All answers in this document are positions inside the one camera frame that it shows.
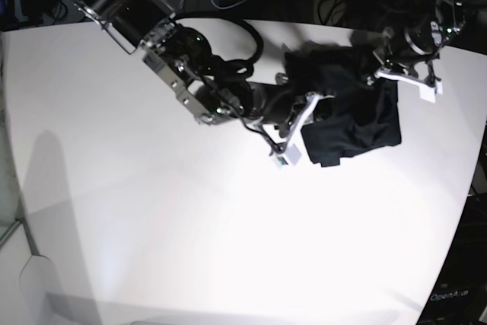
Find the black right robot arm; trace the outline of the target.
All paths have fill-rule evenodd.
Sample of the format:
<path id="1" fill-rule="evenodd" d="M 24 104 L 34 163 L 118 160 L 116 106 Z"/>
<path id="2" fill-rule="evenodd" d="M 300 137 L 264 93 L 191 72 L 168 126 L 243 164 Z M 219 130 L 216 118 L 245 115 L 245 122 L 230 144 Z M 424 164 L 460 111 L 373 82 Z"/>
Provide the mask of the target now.
<path id="1" fill-rule="evenodd" d="M 323 63 L 309 55 L 286 53 L 275 84 L 251 81 L 264 40 L 248 22 L 234 24 L 252 38 L 253 53 L 243 59 L 215 54 L 200 31 L 184 26 L 166 0 L 74 0 L 78 9 L 126 52 L 142 51 L 144 63 L 171 87 L 199 123 L 237 120 L 261 136 L 280 165 L 295 164 L 303 153 L 322 167 L 340 157 L 320 135 L 318 111 L 334 98 Z"/>

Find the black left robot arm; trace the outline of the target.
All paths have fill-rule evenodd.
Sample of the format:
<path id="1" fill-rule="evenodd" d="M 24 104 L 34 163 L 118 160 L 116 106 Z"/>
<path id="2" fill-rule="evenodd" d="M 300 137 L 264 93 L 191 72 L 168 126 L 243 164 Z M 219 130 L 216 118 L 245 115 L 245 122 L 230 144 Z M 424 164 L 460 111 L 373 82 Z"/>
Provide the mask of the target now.
<path id="1" fill-rule="evenodd" d="M 384 28 L 382 44 L 373 51 L 377 68 L 367 75 L 367 84 L 404 82 L 416 86 L 421 99 L 434 103 L 443 86 L 433 62 L 463 25 L 463 0 L 409 0 L 406 19 Z"/>

